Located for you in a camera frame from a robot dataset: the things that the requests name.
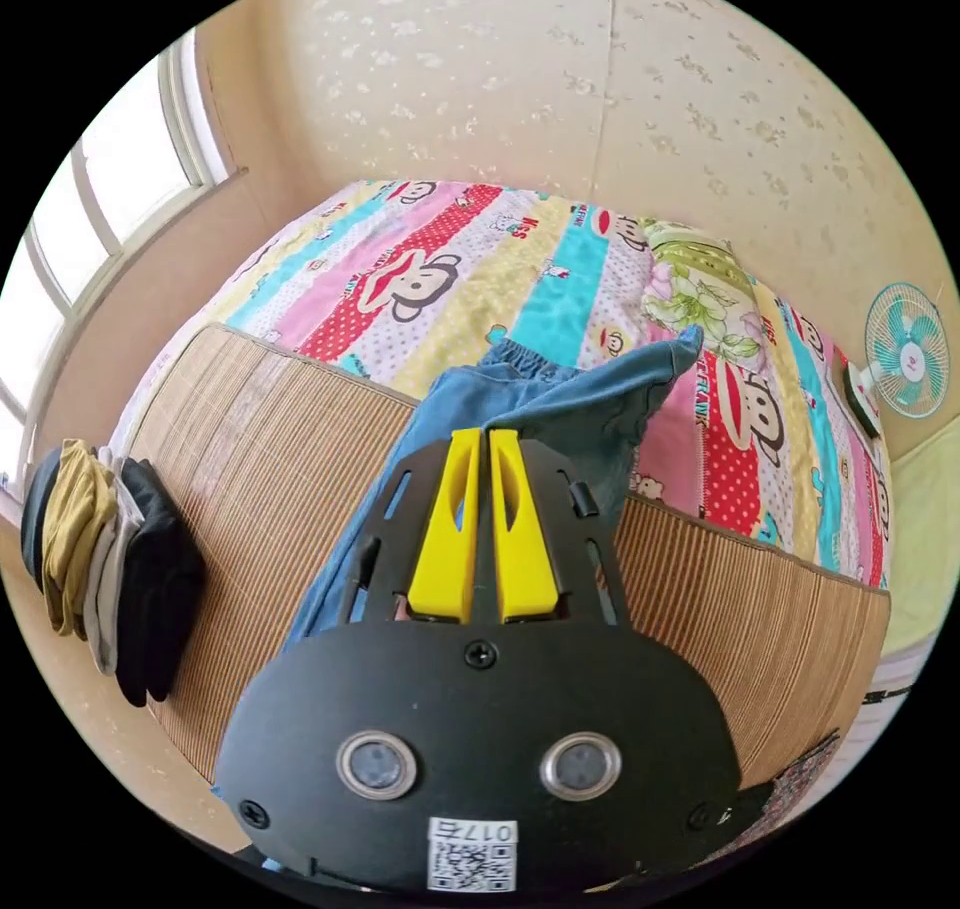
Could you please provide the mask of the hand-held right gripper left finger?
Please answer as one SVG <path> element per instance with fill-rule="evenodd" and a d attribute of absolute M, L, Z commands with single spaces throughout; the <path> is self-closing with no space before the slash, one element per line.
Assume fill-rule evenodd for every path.
<path fill-rule="evenodd" d="M 470 616 L 479 516 L 480 433 L 455 431 L 407 593 L 417 618 Z"/>

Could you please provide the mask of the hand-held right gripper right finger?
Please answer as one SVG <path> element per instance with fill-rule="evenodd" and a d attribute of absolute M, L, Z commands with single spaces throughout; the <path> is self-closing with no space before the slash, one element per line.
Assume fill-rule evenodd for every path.
<path fill-rule="evenodd" d="M 495 429 L 488 442 L 499 618 L 550 617 L 559 593 L 518 433 Z"/>

